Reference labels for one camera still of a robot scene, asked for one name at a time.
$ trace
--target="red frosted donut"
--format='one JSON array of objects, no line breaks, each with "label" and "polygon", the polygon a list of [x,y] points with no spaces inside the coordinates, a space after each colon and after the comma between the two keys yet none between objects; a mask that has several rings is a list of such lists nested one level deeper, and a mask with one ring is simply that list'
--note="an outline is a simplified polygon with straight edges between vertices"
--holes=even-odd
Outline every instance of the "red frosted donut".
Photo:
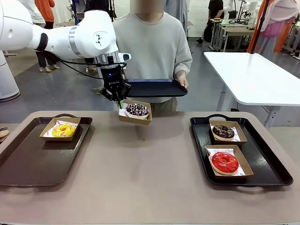
[{"label": "red frosted donut", "polygon": [[218,173],[232,175],[239,168],[236,157],[226,152],[217,152],[211,158],[212,167]]}]

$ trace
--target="tray handle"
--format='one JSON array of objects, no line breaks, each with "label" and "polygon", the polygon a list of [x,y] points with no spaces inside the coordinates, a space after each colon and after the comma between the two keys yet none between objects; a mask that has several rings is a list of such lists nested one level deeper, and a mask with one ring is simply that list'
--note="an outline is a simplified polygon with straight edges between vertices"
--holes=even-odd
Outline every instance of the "tray handle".
[{"label": "tray handle", "polygon": [[225,115],[222,115],[222,114],[213,114],[213,115],[210,115],[210,116],[208,116],[208,117],[206,117],[206,119],[210,119],[210,118],[213,118],[213,117],[222,117],[222,118],[224,118],[225,120],[229,120],[230,118],[229,117],[227,117],[227,116],[225,116]]},{"label": "tray handle", "polygon": [[54,118],[59,118],[59,117],[63,117],[63,116],[68,116],[68,117],[76,118],[76,116],[71,115],[71,114],[67,114],[67,113],[59,114],[57,116],[54,116]]}]

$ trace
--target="tray rim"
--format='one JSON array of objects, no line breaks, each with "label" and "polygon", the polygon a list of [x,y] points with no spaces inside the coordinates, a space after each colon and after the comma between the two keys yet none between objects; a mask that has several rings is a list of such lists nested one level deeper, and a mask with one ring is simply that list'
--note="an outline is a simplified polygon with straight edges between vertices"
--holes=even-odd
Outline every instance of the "tray rim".
[{"label": "tray rim", "polygon": [[274,153],[274,151],[273,151],[273,149],[266,143],[266,145],[268,145],[268,147],[270,148],[270,150],[273,152],[273,154],[275,155],[275,157],[278,159],[278,161],[281,163],[281,165],[285,168],[285,170],[286,170],[286,172],[289,174],[289,176],[290,176],[290,178],[291,178],[291,182],[290,183],[288,183],[288,184],[265,184],[265,185],[254,185],[254,184],[226,184],[226,183],[218,183],[218,182],[215,182],[215,181],[213,181],[210,177],[209,177],[209,175],[208,175],[208,173],[207,173],[207,169],[206,169],[206,166],[205,166],[205,164],[204,164],[204,158],[203,158],[203,155],[202,155],[202,153],[201,153],[201,150],[200,149],[202,149],[202,147],[201,146],[199,146],[199,142],[198,142],[198,140],[197,140],[197,138],[196,138],[196,135],[195,135],[195,127],[194,127],[194,124],[196,124],[195,123],[195,119],[210,119],[210,118],[213,118],[213,117],[222,117],[222,118],[225,118],[226,120],[227,119],[230,119],[230,120],[241,120],[241,119],[244,119],[244,120],[247,120],[251,125],[252,125],[252,123],[250,122],[250,120],[249,119],[247,119],[247,118],[243,118],[243,117],[227,117],[227,116],[225,116],[225,115],[222,115],[222,114],[213,114],[213,115],[210,115],[210,116],[207,116],[207,117],[192,117],[192,118],[190,118],[190,123],[191,123],[191,128],[192,128],[192,130],[193,130],[193,136],[194,136],[194,138],[195,138],[195,142],[196,142],[196,144],[197,144],[197,147],[198,147],[198,152],[199,152],[199,154],[200,154],[200,157],[201,157],[201,161],[202,161],[202,165],[203,165],[203,167],[204,167],[204,171],[205,171],[205,175],[206,175],[206,177],[207,177],[207,179],[211,182],[211,183],[213,183],[213,184],[215,184],[215,185],[221,185],[221,186],[233,186],[233,187],[238,187],[238,186],[240,186],[240,187],[247,187],[247,188],[252,188],[252,187],[284,187],[284,186],[290,186],[290,185],[292,185],[293,184],[293,177],[291,176],[291,174],[288,172],[288,170],[286,169],[286,167],[282,164],[282,162],[280,161],[280,159],[276,156],[276,154]]},{"label": "tray rim", "polygon": [[[126,79],[125,80],[126,83],[150,83],[150,82],[158,82],[158,83],[177,83],[176,80],[174,79]],[[144,95],[141,97],[137,97],[137,96],[131,96],[130,92],[128,94],[129,98],[164,98],[164,97],[183,97],[186,96],[188,94],[188,90],[185,89],[184,87],[181,87],[180,85],[178,85],[179,89],[181,89],[183,91],[182,94],[180,95],[174,95],[174,96],[168,96],[168,95]]]},{"label": "tray rim", "polygon": [[[71,115],[71,114],[59,114],[59,115],[56,115],[56,116],[52,116],[52,117],[49,117],[49,116],[40,116],[40,117],[34,117],[34,118],[32,118],[31,120],[30,120],[30,122],[29,123],[27,123],[27,125],[20,131],[20,133],[3,149],[3,151],[0,153],[0,155],[1,154],[3,154],[4,152],[5,152],[5,150],[13,143],[13,141],[27,128],[27,126],[29,126],[32,122],[34,122],[35,120],[40,120],[40,119],[53,119],[53,118],[60,118],[60,117],[73,117],[73,118],[81,118],[81,119],[89,119],[90,120],[90,122],[89,123],[82,123],[82,121],[80,121],[80,123],[79,123],[79,125],[80,124],[86,124],[86,125],[88,125],[88,128],[87,128],[87,131],[86,131],[86,133],[84,134],[84,137],[83,137],[83,140],[82,140],[82,142],[84,141],[84,138],[85,138],[85,136],[86,136],[86,134],[87,134],[87,132],[89,131],[89,129],[90,129],[90,126],[91,126],[91,124],[92,124],[92,122],[93,122],[93,118],[91,118],[91,117],[76,117],[76,116],[74,116],[74,115]],[[74,162],[74,160],[75,160],[75,158],[76,158],[76,156],[77,156],[77,154],[78,154],[78,151],[79,151],[79,149],[80,149],[80,147],[81,147],[81,144],[82,144],[82,142],[79,144],[79,145],[76,145],[76,147],[78,148],[78,150],[77,150],[77,152],[76,152],[76,154],[75,154],[75,157],[74,157],[74,159],[73,159],[73,161],[72,161],[72,163],[71,163],[71,166],[69,167],[69,169],[68,169],[68,171],[67,171],[67,173],[66,173],[66,176],[62,179],[62,180],[60,180],[59,182],[57,182],[57,183],[55,183],[55,184],[47,184],[47,185],[9,185],[9,184],[0,184],[0,187],[11,187],[11,188],[34,188],[34,187],[55,187],[55,186],[57,186],[57,185],[59,185],[59,184],[61,184],[62,182],[64,182],[65,181],[65,179],[67,178],[67,176],[68,176],[68,174],[69,174],[69,172],[70,172],[70,170],[71,170],[71,167],[72,167],[72,165],[73,165],[73,162]]]}]

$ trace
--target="brown tray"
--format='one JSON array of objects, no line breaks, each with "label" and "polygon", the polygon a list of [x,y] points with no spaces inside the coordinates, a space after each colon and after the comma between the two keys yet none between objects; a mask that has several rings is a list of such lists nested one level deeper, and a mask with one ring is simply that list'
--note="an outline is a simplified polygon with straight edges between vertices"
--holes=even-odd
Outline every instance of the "brown tray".
[{"label": "brown tray", "polygon": [[71,142],[45,142],[39,135],[52,118],[35,118],[0,154],[0,186],[55,186],[64,181],[93,119],[81,118]]}]

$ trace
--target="black bag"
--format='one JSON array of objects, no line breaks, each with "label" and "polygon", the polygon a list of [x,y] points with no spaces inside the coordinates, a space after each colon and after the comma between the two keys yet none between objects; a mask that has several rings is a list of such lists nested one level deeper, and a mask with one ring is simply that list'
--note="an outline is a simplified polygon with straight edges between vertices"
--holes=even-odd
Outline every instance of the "black bag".
[{"label": "black bag", "polygon": [[206,42],[210,43],[212,38],[212,29],[213,25],[211,22],[209,22],[204,30],[203,38]]}]

